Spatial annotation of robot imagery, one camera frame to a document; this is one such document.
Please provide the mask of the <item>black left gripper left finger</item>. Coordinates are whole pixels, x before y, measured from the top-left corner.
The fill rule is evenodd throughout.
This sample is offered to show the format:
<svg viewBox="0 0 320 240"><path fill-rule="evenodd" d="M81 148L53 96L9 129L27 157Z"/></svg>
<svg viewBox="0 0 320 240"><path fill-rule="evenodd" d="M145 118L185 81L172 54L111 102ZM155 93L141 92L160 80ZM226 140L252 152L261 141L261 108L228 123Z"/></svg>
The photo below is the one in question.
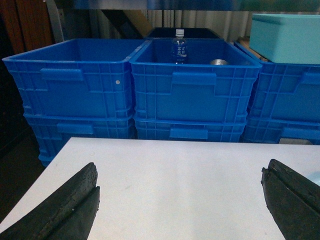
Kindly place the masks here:
<svg viewBox="0 0 320 240"><path fill-rule="evenodd" d="M86 240L100 205L98 172L90 162L27 215L2 240Z"/></svg>

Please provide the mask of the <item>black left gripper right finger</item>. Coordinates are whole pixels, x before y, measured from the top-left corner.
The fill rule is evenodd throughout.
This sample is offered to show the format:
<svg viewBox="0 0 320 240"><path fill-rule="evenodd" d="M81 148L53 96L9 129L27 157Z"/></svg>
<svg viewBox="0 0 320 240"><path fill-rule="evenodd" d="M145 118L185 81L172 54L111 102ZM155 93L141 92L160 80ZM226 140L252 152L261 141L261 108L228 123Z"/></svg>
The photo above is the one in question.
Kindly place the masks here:
<svg viewBox="0 0 320 240"><path fill-rule="evenodd" d="M282 162L262 168L266 206L286 240L320 238L320 186Z"/></svg>

